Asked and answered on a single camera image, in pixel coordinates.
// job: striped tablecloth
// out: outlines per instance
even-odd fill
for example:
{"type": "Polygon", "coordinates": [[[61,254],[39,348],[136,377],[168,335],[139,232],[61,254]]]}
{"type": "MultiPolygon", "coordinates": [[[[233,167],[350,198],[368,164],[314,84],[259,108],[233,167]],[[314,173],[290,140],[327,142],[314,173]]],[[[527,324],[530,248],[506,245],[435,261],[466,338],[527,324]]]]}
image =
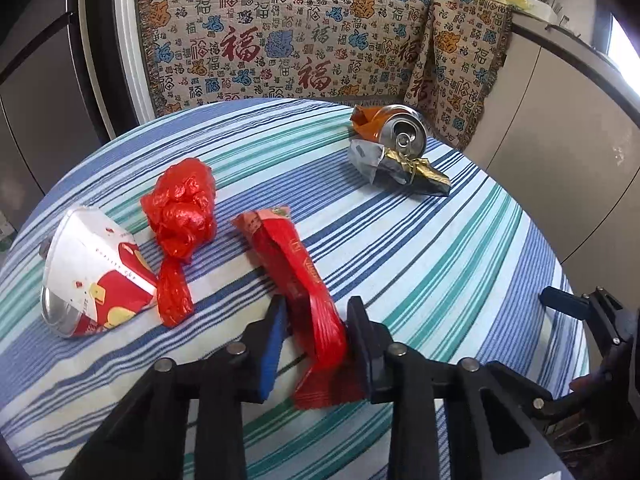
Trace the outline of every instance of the striped tablecloth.
{"type": "MultiPolygon", "coordinates": [[[[568,290],[567,280],[507,192],[433,139],[427,155],[452,181],[448,198],[370,186],[347,160],[350,114],[327,102],[260,99],[178,112],[110,142],[44,197],[0,274],[0,432],[29,474],[58,478],[156,359],[203,358],[262,317],[274,285],[229,223],[250,208],[291,206],[341,314],[359,294],[371,319],[427,357],[498,359],[556,396],[586,371],[581,325],[545,311],[537,299],[547,285],[568,290]],[[103,335],[65,340],[50,333],[38,302],[39,243],[69,206],[96,205],[135,234],[158,270],[161,253],[139,198],[186,156],[209,164],[218,185],[218,236],[186,268],[194,316],[169,330],[147,310],[103,335]]],[[[249,478],[384,478],[391,406],[297,412],[288,395],[306,364],[285,341],[271,397],[245,406],[249,478]]],[[[187,478],[196,409],[194,403],[187,478]]],[[[438,420],[446,476],[442,410],[438,420]]]]}

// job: red plastic bag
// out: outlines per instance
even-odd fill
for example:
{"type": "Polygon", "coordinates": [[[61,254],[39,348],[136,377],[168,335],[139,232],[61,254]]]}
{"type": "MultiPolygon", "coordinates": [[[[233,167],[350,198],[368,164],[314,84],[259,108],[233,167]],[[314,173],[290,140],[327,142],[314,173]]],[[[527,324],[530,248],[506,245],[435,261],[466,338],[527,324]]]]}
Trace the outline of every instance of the red plastic bag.
{"type": "Polygon", "coordinates": [[[295,405],[301,409],[322,408],[362,399],[346,330],[289,219],[289,208],[248,211],[232,223],[244,233],[287,298],[294,335],[312,361],[296,387],[295,405]]]}
{"type": "Polygon", "coordinates": [[[158,312],[173,327],[193,312],[193,301],[180,262],[216,236],[216,181],[211,168],[185,158],[158,178],[154,190],[140,199],[142,211],[164,251],[158,276],[158,312]]]}

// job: refrigerator door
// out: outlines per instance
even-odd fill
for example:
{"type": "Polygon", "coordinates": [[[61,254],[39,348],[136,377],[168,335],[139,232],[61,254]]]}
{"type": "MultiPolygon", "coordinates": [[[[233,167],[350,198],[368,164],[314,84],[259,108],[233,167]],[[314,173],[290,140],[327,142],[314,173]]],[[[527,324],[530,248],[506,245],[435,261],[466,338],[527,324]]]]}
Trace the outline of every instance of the refrigerator door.
{"type": "Polygon", "coordinates": [[[0,211],[19,229],[44,194],[15,144],[0,102],[0,211]]]}
{"type": "Polygon", "coordinates": [[[44,192],[102,145],[76,76],[72,26],[41,44],[0,86],[15,142],[44,192]]]}

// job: screw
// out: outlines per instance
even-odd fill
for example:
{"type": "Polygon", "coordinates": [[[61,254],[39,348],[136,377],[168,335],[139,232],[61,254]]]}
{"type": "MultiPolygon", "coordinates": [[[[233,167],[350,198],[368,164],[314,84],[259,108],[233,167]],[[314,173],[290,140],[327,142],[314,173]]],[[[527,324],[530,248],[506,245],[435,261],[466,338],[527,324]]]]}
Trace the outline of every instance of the screw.
{"type": "Polygon", "coordinates": [[[386,347],[386,351],[391,355],[395,355],[396,357],[402,357],[406,354],[406,346],[402,343],[391,343],[388,347],[386,347]]]}
{"type": "Polygon", "coordinates": [[[154,363],[154,370],[156,372],[168,372],[173,367],[174,367],[174,362],[171,361],[171,359],[169,359],[168,357],[163,357],[161,359],[158,359],[158,361],[154,363]]]}
{"type": "Polygon", "coordinates": [[[467,372],[477,372],[480,369],[480,363],[472,357],[463,357],[458,362],[467,372]]]}
{"type": "Polygon", "coordinates": [[[246,352],[246,345],[242,341],[232,341],[226,346],[226,351],[231,355],[242,355],[246,352]]]}

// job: gold foil wrapper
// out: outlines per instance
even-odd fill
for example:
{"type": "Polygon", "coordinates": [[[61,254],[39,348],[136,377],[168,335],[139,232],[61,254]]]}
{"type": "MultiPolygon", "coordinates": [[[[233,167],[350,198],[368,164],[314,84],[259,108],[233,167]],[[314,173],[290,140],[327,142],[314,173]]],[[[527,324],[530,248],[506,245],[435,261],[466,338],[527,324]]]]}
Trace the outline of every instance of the gold foil wrapper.
{"type": "Polygon", "coordinates": [[[416,193],[449,196],[449,177],[431,167],[426,158],[407,158],[384,147],[378,169],[385,170],[396,182],[411,186],[416,193]]]}

